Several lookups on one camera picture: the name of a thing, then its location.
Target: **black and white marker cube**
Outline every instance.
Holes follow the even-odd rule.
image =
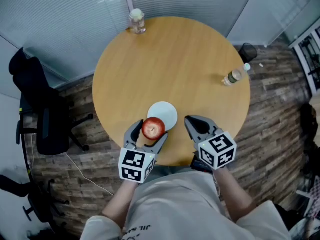
[[[121,148],[119,175],[123,180],[144,183],[153,170],[157,154]]]
[[[200,160],[214,170],[224,167],[236,158],[237,144],[227,131],[199,143],[198,148]]]

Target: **black office chair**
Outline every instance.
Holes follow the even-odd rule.
[[[23,123],[18,122],[17,144],[20,144],[20,135],[37,134],[37,149],[42,155],[53,156],[67,152],[69,137],[83,151],[89,150],[89,146],[82,146],[73,135],[72,128],[93,119],[93,114],[78,121],[69,117],[69,110],[73,104],[67,103],[65,98],[59,96],[57,90],[49,86],[38,58],[27,59],[21,48],[11,59],[9,72],[26,101],[38,114],[37,129],[24,128]]]
[[[34,212],[42,223],[48,223],[53,220],[51,208],[57,213],[58,216],[65,216],[64,213],[59,212],[55,206],[55,203],[69,205],[69,201],[60,201],[52,197],[51,184],[53,183],[55,183],[55,181],[51,179],[48,182],[47,191],[45,191],[43,182],[41,182],[39,185],[35,184],[34,182],[19,184],[6,176],[0,175],[0,189],[21,198],[24,198],[28,195],[31,208],[26,209],[23,207],[25,215],[29,221],[32,221],[29,214]]]

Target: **round wooden table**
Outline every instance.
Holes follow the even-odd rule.
[[[157,164],[189,165],[195,149],[185,116],[211,118],[236,137],[249,109],[249,78],[224,86],[223,78],[243,62],[231,43],[211,27],[180,17],[145,23],[144,34],[126,30],[104,50],[93,78],[94,107],[105,131],[123,147],[127,129],[145,120],[154,103],[173,104],[178,121],[168,132]],[[141,133],[137,144],[150,143]]]

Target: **beige shirt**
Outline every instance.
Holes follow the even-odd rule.
[[[289,240],[277,209],[267,201],[237,223],[225,217],[212,175],[177,173],[137,188],[126,233],[103,216],[90,218],[81,240]]]

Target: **wood plank flooring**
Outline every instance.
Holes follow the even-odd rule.
[[[304,165],[299,109],[310,100],[309,87],[297,57],[281,39],[268,48],[259,46],[257,50],[258,57],[252,61],[249,71],[250,108],[235,139],[238,151],[230,170],[259,203],[270,199],[284,208],[291,208]],[[109,138],[97,118],[92,81],[90,76],[61,91],[62,96],[75,103],[72,116],[80,119],[94,114],[93,120],[73,130],[82,144],[90,145],[90,151],[82,152],[70,142],[68,154],[86,177],[114,193],[121,184],[118,176],[120,147]],[[36,124],[35,116],[25,119],[25,126]],[[87,219],[98,215],[111,196],[85,180],[65,154],[40,155],[36,137],[32,141],[30,135],[25,138],[31,164],[33,147],[35,180],[54,179],[54,196],[70,201],[70,205],[58,205],[66,216],[55,220],[67,222],[66,229],[80,236]]]

